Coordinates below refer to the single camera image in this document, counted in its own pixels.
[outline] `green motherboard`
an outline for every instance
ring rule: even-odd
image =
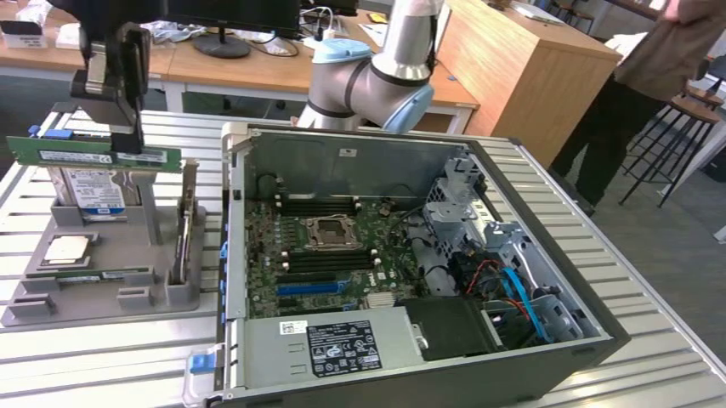
[[[322,217],[284,216],[270,201],[250,201],[246,204],[247,231],[247,293],[251,318],[268,318],[280,315],[303,315],[363,309],[368,307],[370,294],[390,292],[396,301],[416,298],[427,293],[426,282],[420,279],[418,264],[411,250],[411,242],[404,238],[400,213],[388,214],[383,201],[359,202],[354,215]],[[323,252],[311,248],[310,225],[312,222],[346,222],[350,227],[352,246],[350,249],[367,251],[375,249],[376,265],[359,270],[331,270],[343,288],[339,293],[280,296],[278,278],[291,273],[286,268],[284,252],[291,255]],[[334,248],[327,254],[343,254],[348,248]],[[296,274],[302,282],[290,285],[312,285],[304,282],[307,274]]]

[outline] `motherboard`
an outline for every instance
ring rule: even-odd
[[[251,318],[390,307],[424,296],[395,205],[306,201],[246,204]]]

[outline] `gray floor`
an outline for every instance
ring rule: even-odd
[[[68,85],[0,76],[0,95],[0,136],[25,135],[28,126],[41,122],[53,102],[68,100]],[[223,112],[218,97],[196,97],[186,103],[195,113],[262,117],[267,112],[275,119],[296,116],[302,108],[300,104],[288,104],[279,110],[264,101],[231,98],[232,109]],[[156,91],[148,93],[147,108],[166,110],[164,97]],[[4,138],[0,142],[4,173],[12,155],[4,147]],[[722,306],[726,246],[711,236],[726,225],[726,184],[697,173],[659,210],[655,187],[647,184],[625,206],[618,206],[631,183],[633,178],[617,176],[597,208],[594,222],[715,354],[726,360]]]

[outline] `brown shirt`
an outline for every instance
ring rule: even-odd
[[[618,82],[663,101],[683,89],[726,30],[726,0],[681,0],[678,16],[679,21],[658,19],[615,69]]]

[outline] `computer monitor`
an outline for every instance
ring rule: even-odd
[[[359,0],[300,0],[304,10],[328,7],[338,15],[358,15]]]
[[[274,32],[294,38],[299,32],[299,0],[172,0],[164,19],[183,24],[219,27],[219,36],[194,39],[204,54],[219,58],[240,58],[250,46],[224,35],[226,28]]]

